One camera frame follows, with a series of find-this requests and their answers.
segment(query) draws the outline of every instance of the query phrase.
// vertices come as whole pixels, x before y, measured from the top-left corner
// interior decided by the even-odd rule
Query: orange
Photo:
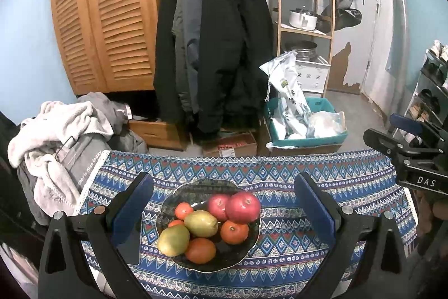
[[[180,219],[175,219],[172,222],[168,223],[168,227],[173,227],[173,225],[177,225],[177,224],[184,224],[184,221],[181,221]]]
[[[195,238],[190,241],[185,256],[194,264],[205,264],[216,255],[216,247],[206,238]]]
[[[231,221],[225,221],[221,227],[221,238],[229,245],[238,245],[249,235],[249,226],[247,224],[237,224]]]
[[[177,218],[184,220],[185,217],[190,214],[193,211],[193,208],[188,203],[180,203],[175,211],[174,214]]]

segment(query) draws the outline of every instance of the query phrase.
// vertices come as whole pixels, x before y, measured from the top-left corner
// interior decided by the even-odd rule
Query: louvered wooden door
[[[157,0],[52,0],[75,94],[153,89]]]
[[[107,91],[96,55],[87,0],[51,0],[56,39],[75,94]]]

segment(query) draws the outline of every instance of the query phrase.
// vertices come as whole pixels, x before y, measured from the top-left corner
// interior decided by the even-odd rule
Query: white door
[[[328,89],[359,94],[372,50],[378,0],[353,0],[359,25],[335,31]]]

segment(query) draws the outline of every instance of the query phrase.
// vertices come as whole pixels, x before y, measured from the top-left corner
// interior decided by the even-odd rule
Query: zigzag pattern
[[[141,171],[155,176],[155,188],[143,212],[140,264],[129,267],[154,295],[179,299],[295,297],[328,252],[306,217],[306,207],[297,206],[293,184],[304,171],[340,205],[369,215],[390,210],[403,242],[408,244],[415,238],[410,203],[403,189],[395,185],[390,159],[373,150],[239,159],[160,158],[112,151],[100,167],[81,213],[87,214],[99,204],[108,205]],[[231,180],[262,203],[257,244],[240,264],[210,274],[182,268],[158,252],[155,229],[165,198],[182,184],[204,177]],[[99,269],[89,243],[83,242],[82,247],[89,265]],[[353,274],[363,249],[364,245],[355,248],[344,277]]]

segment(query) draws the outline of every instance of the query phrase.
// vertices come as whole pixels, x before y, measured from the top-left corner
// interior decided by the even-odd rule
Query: black plate
[[[199,179],[193,183],[180,186],[170,195],[162,204],[160,213],[157,216],[156,229],[160,233],[168,227],[168,223],[177,219],[174,210],[179,203],[189,203],[195,211],[206,211],[207,201],[215,194],[233,195],[239,191],[245,191],[238,188],[232,182],[227,180]],[[249,223],[249,236],[239,245],[229,245],[225,243],[220,236],[220,222],[218,233],[209,239],[216,245],[216,256],[206,264],[198,265],[187,260],[184,254],[172,257],[173,261],[183,268],[189,268],[201,273],[213,273],[224,268],[230,268],[239,264],[246,257],[249,250],[257,243],[259,235],[260,219]]]

